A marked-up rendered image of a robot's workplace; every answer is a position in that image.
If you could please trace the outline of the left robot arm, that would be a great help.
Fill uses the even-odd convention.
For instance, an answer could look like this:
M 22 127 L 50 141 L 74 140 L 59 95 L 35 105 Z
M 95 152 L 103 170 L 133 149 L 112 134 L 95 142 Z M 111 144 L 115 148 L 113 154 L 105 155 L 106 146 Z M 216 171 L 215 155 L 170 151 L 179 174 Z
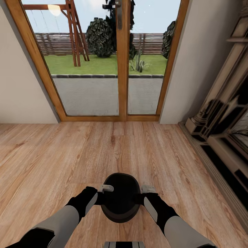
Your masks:
M 82 217 L 93 205 L 109 205 L 114 199 L 104 191 L 113 192 L 111 185 L 100 185 L 97 190 L 87 186 L 55 214 L 36 224 L 17 242 L 6 248 L 64 248 Z

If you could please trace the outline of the cauldron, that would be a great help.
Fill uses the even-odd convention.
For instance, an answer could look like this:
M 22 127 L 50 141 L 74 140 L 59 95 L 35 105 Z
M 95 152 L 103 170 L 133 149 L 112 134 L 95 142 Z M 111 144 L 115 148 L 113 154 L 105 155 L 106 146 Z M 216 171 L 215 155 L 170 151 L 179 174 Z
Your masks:
M 140 208 L 140 204 L 135 204 L 131 197 L 135 193 L 141 193 L 137 180 L 129 174 L 113 173 L 103 184 L 114 187 L 113 192 L 104 191 L 104 194 L 114 199 L 109 205 L 101 205 L 105 216 L 116 223 L 131 220 Z

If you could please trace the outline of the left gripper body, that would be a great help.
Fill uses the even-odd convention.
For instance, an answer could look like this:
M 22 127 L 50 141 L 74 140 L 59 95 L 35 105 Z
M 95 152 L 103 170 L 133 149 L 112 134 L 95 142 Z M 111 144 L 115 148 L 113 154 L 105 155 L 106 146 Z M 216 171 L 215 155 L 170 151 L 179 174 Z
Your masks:
M 98 202 L 98 205 L 109 205 L 109 201 L 110 201 L 110 195 L 108 194 L 103 194 L 101 192 L 99 192 L 101 195 L 101 199 Z

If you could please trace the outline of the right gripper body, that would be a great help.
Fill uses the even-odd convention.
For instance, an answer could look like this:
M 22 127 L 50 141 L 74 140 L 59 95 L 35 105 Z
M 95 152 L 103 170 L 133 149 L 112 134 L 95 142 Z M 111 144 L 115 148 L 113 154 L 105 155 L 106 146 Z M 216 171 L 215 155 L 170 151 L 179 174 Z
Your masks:
M 135 204 L 141 204 L 144 206 L 143 204 L 143 197 L 144 197 L 145 193 L 135 193 L 135 199 L 134 199 L 134 203 Z

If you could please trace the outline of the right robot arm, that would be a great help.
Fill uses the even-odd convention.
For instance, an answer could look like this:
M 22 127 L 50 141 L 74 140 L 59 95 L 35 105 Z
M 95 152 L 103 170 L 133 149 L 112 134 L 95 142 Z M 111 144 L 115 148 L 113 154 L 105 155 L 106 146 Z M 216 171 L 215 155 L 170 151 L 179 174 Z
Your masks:
M 171 248 L 218 248 L 212 241 L 187 224 L 168 206 L 151 185 L 142 185 L 142 193 L 132 195 L 135 204 L 145 206 L 165 235 Z

